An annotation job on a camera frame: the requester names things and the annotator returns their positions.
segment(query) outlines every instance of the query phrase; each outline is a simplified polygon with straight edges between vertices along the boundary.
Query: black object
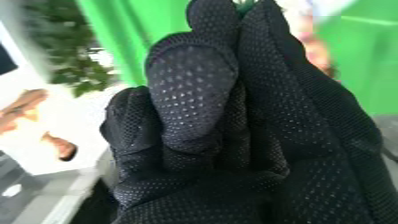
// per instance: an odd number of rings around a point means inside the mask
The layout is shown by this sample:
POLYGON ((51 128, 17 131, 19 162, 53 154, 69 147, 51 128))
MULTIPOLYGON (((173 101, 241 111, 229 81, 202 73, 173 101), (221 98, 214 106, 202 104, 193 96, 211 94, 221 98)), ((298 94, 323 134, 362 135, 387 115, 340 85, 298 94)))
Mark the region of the black object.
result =
POLYGON ((113 223, 396 224, 380 131, 275 2, 241 22, 230 0, 193 0, 186 14, 193 31, 150 49, 149 88, 106 108, 113 223))
POLYGON ((0 75, 10 72, 15 69, 15 64, 12 62, 12 59, 8 57, 8 53, 5 51, 5 48, 0 44, 0 75))
POLYGON ((108 187, 99 180, 92 189, 92 195, 79 206, 70 224, 108 224, 115 219, 115 212, 117 201, 108 192, 108 187))

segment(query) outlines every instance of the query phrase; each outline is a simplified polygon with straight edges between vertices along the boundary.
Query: dotted grip pattern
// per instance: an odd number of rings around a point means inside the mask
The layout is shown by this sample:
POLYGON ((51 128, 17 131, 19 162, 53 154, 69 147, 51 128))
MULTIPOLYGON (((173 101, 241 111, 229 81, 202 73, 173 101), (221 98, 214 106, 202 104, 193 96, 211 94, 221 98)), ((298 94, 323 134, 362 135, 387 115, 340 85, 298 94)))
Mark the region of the dotted grip pattern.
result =
POLYGON ((243 20, 193 0, 191 32, 152 46, 149 87, 106 108, 115 224, 394 224, 380 133, 305 60, 271 0, 243 20))

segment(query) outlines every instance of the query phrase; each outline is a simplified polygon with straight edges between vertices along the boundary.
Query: black glove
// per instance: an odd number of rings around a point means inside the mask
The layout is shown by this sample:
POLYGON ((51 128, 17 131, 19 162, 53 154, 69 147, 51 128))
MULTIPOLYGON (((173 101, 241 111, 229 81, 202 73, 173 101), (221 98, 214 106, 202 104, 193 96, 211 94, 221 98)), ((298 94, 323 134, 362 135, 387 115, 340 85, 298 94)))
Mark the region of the black glove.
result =
POLYGON ((273 1, 241 22, 229 0, 186 12, 193 31, 150 50, 149 89, 106 109, 115 223, 398 223, 380 133, 273 1))

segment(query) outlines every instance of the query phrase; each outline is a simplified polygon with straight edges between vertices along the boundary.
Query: finger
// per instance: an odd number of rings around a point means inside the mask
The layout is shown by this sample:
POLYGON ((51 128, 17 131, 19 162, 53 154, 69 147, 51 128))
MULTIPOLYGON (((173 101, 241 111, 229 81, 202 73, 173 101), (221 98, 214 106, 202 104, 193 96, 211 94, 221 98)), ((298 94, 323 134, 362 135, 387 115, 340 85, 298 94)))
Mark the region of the finger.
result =
POLYGON ((186 20, 193 32, 205 33, 234 44, 239 17, 230 0, 191 0, 186 8, 186 20))
POLYGON ((209 169, 218 153, 216 123, 236 81, 225 45, 197 33, 172 35, 147 59, 150 98, 163 122, 163 163, 172 171, 209 169))
POLYGON ((161 130, 145 87, 127 88, 113 96, 99 130, 113 152, 120 180, 157 171, 161 130))
POLYGON ((349 92, 305 60, 273 1, 261 1, 246 14, 239 46, 248 99, 257 119, 266 118, 282 145, 291 148, 289 158, 330 155, 317 148, 335 148, 332 140, 348 140, 353 130, 376 146, 372 122, 349 92))
POLYGON ((246 127, 245 87, 237 81, 229 95, 221 117, 221 150, 216 155, 216 169, 248 170, 250 133, 246 127))
POLYGON ((259 1, 245 17, 239 66, 255 119, 269 124, 291 165, 277 222, 394 223, 378 130, 351 93, 305 60, 273 1, 259 1))

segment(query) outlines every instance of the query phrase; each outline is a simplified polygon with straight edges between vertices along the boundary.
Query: textured fingertip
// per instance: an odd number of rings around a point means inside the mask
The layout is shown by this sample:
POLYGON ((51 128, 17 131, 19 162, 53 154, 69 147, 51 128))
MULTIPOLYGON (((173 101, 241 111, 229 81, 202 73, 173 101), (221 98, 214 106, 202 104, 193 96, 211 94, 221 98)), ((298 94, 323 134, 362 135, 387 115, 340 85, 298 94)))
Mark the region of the textured fingertip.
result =
POLYGON ((163 157, 170 170, 189 169, 193 158, 202 167, 211 167, 214 126, 237 77, 236 67, 229 48, 195 34, 170 36, 152 48, 147 81, 165 128, 170 151, 165 150, 163 157))
POLYGON ((161 166, 161 125, 147 87, 122 90, 109 100, 99 128, 124 179, 161 166))
POLYGON ((239 15, 230 0, 193 0, 186 8, 188 25, 193 32, 236 41, 239 15))

